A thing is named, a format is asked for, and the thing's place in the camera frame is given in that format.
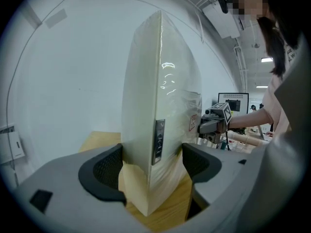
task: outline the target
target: ceiling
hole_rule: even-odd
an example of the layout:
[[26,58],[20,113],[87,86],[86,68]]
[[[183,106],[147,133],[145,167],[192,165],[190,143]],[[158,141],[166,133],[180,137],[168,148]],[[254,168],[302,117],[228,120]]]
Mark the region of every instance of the ceiling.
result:
[[[203,9],[215,0],[190,0],[193,5]],[[247,69],[247,92],[256,94],[257,97],[263,95],[264,90],[256,88],[257,85],[268,85],[272,74],[273,62],[262,63],[261,59],[267,57],[265,43],[257,21],[244,21],[245,29],[241,32],[240,42],[244,53]]]

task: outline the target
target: black hair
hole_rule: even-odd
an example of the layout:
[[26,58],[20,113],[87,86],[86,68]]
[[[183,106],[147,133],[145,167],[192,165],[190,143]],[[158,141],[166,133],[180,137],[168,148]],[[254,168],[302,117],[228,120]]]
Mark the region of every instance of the black hair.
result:
[[[296,49],[298,45],[298,37],[300,28],[294,18],[296,12],[293,8],[286,6],[282,0],[267,0],[269,11],[278,22],[279,29],[276,28],[276,22],[266,17],[258,19],[261,32],[263,34],[267,55],[273,59],[275,67],[271,73],[282,78],[285,72],[285,50],[284,41],[292,48]],[[233,8],[237,8],[238,4],[233,3]],[[239,10],[239,14],[244,14],[243,10]]]

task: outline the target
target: wooden table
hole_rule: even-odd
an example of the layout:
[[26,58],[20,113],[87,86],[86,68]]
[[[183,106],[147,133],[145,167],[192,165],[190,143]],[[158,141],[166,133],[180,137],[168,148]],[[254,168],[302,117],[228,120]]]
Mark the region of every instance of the wooden table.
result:
[[[106,147],[121,142],[120,133],[93,131],[79,152]],[[175,191],[151,215],[145,217],[129,200],[126,209],[142,224],[153,232],[161,232],[185,222],[190,201],[192,181],[187,174]],[[119,175],[119,190],[124,191],[122,173]]]

